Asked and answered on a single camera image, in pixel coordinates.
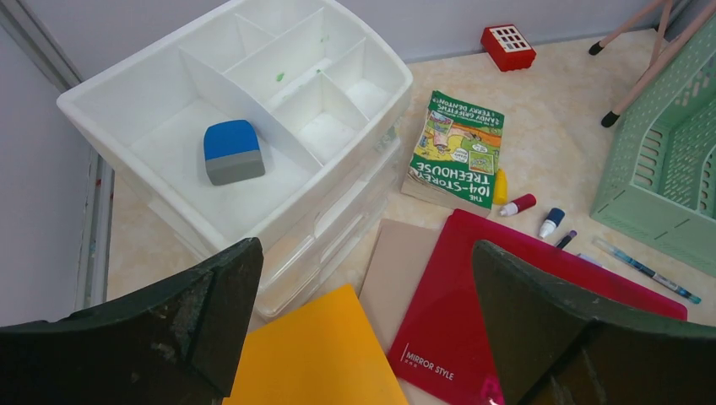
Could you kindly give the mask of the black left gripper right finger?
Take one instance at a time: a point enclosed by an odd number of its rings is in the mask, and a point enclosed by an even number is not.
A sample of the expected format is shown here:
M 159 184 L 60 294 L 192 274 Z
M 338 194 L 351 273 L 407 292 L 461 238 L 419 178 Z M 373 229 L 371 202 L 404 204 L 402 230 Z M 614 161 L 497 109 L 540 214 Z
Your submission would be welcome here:
M 472 266 L 507 403 L 714 403 L 713 327 L 623 305 L 486 240 Z

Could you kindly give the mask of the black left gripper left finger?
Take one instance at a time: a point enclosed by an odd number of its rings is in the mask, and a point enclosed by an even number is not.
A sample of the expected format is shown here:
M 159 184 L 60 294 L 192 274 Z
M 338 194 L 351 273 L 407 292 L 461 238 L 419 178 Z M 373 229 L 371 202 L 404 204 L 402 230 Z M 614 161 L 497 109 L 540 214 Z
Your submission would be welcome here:
M 58 321 L 1 330 L 4 404 L 219 404 L 263 267 L 258 238 Z

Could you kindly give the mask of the red plastic folder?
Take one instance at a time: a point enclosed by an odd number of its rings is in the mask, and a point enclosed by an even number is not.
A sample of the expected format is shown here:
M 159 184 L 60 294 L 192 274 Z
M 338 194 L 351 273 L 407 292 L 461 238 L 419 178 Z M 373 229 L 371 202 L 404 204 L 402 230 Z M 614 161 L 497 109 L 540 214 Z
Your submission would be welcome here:
M 603 267 L 489 219 L 447 218 L 388 351 L 394 374 L 449 404 L 503 404 L 472 271 L 488 240 L 540 270 L 640 310 L 686 320 L 687 309 Z

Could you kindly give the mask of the orange folder binder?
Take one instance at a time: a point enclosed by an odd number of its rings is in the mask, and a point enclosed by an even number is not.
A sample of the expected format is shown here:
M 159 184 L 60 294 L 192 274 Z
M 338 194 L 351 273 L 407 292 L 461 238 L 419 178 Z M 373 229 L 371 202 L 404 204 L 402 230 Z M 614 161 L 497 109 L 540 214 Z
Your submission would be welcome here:
M 247 334 L 226 404 L 405 404 L 353 287 Z

